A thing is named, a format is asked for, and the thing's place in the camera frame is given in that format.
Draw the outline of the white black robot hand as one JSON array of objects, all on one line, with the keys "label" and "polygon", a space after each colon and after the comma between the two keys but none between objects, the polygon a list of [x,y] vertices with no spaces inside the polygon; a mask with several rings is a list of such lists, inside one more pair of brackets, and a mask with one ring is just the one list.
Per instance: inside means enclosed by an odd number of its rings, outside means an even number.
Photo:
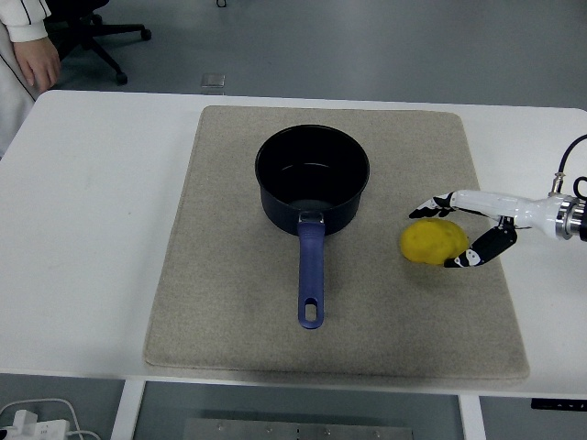
[{"label": "white black robot hand", "polygon": [[567,238],[562,213],[563,198],[552,196],[532,201],[498,193],[460,190],[437,195],[419,205],[410,217],[444,217],[454,211],[483,215],[497,225],[477,238],[469,248],[444,262],[446,268],[481,266],[495,259],[517,240],[520,228],[535,228],[552,238]]}]

